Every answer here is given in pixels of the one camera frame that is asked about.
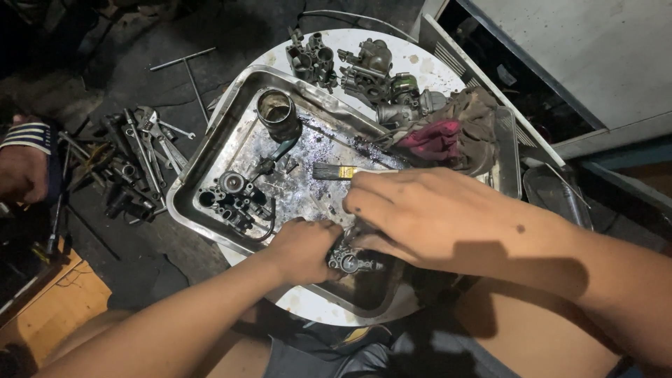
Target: brush handle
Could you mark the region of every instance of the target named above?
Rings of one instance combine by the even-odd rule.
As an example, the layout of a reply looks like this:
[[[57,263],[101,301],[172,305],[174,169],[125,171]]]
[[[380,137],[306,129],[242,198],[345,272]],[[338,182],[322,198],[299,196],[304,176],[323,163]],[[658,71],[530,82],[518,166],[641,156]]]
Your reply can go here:
[[[398,169],[381,169],[381,170],[375,170],[375,169],[364,169],[357,167],[355,168],[355,172],[369,172],[370,174],[395,174],[399,172]]]

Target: paint brush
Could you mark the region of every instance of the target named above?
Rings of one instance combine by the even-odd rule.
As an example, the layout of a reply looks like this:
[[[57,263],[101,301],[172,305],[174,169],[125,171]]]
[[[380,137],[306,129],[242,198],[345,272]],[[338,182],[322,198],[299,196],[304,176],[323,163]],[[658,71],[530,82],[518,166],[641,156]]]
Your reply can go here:
[[[312,165],[312,178],[316,180],[350,180],[357,172],[394,174],[399,171],[397,169],[364,169],[354,165],[333,165],[327,163],[314,163]]]

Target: white tabletop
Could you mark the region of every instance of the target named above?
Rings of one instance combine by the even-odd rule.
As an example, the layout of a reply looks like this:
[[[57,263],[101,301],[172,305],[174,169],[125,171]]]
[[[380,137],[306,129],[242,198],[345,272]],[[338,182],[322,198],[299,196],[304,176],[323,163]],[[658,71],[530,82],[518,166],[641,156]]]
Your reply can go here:
[[[443,92],[446,96],[452,91],[461,91],[465,88],[464,83],[453,70],[429,52],[406,40],[362,29],[325,30],[320,33],[322,33],[324,45],[331,48],[334,52],[334,70],[336,70],[338,76],[341,76],[339,68],[348,67],[349,65],[338,59],[336,51],[343,49],[357,55],[360,52],[360,42],[371,38],[373,40],[381,39],[385,41],[387,47],[392,52],[391,76],[401,72],[408,72],[416,77],[420,91],[427,88],[431,91]],[[308,41],[309,36],[310,34],[305,36],[304,42]],[[292,69],[285,53],[285,47],[290,44],[291,41],[288,40],[277,45],[264,55],[261,55],[250,65],[267,65],[291,74]],[[373,120],[376,119],[376,112],[373,109],[358,99],[346,95],[340,87],[333,88],[333,95],[359,110],[365,116]],[[232,266],[245,259],[243,255],[221,244],[219,244],[219,248]],[[385,313],[371,318],[356,316],[352,312],[320,297],[304,287],[278,290],[270,293],[266,298],[294,315],[334,326],[369,326],[402,318],[419,309],[413,289],[406,284],[402,284],[399,287],[392,300],[392,304]]]

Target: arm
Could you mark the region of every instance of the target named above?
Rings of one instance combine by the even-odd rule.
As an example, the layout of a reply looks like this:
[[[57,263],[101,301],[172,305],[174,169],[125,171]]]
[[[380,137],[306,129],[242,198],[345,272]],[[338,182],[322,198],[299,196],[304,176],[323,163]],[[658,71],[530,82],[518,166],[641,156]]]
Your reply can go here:
[[[188,377],[219,337],[264,294],[283,285],[337,278],[325,256],[342,231],[331,221],[288,221],[265,250],[147,307],[36,377]]]
[[[672,259],[445,168],[358,173],[343,206],[383,232],[359,247],[548,291],[584,309],[640,362],[672,369]]]

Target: shorts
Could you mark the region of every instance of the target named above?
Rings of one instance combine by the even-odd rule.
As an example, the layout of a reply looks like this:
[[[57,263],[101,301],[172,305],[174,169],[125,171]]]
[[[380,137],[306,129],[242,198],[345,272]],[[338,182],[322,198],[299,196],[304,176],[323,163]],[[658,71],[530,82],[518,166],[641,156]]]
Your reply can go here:
[[[263,378],[520,378],[485,350],[448,309],[417,314],[390,347],[369,344],[343,356],[309,335],[273,339]]]

